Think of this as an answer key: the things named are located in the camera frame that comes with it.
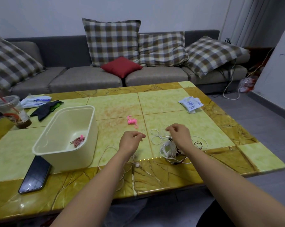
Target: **red straw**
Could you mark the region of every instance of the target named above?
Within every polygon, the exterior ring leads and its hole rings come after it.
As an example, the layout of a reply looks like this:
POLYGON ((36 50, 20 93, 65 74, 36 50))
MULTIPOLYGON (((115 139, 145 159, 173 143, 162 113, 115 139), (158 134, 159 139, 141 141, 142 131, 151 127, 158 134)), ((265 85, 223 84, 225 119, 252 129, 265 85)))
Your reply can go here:
POLYGON ((3 98, 3 97, 1 97, 1 95, 0 95, 0 99, 2 100, 2 101, 4 101, 5 103, 7 103, 7 101, 3 98))

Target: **left hand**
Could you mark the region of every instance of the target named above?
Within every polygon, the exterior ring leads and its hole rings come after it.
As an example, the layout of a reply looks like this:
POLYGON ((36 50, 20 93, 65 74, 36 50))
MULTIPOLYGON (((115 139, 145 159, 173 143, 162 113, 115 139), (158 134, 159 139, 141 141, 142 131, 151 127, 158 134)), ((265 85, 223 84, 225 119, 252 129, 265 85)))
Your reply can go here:
POLYGON ((118 152, 122 153, 128 161, 145 137, 145 134, 138 131, 126 131, 120 139, 118 152))

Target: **plastic cup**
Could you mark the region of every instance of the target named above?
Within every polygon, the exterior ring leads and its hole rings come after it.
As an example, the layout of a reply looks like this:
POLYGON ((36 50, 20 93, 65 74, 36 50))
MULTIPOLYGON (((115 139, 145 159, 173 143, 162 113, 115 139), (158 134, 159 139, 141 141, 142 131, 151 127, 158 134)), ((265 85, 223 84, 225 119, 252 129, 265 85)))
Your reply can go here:
POLYGON ((19 129, 31 125, 27 113, 24 111, 18 96, 5 96, 0 99, 0 112, 19 129))

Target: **pants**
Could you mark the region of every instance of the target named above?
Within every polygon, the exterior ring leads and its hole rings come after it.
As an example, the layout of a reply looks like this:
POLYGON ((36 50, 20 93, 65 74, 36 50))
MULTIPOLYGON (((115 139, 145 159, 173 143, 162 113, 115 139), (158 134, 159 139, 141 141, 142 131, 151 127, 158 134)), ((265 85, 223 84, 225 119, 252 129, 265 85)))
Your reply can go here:
POLYGON ((216 226, 235 227, 234 223, 215 200, 201 215, 196 227, 216 226))

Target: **white packet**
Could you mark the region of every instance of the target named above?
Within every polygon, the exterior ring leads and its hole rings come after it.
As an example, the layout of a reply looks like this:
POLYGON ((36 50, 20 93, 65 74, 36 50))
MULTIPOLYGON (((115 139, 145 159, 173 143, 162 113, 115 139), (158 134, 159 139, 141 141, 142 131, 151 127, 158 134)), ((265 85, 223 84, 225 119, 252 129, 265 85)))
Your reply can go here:
POLYGON ((192 96, 186 97, 180 101, 181 103, 187 110, 188 113, 195 113, 195 110, 199 107, 203 106, 203 103, 198 98, 194 98, 192 96))
POLYGON ((39 107, 51 101, 50 96, 33 96, 29 94, 20 103, 23 108, 39 107))

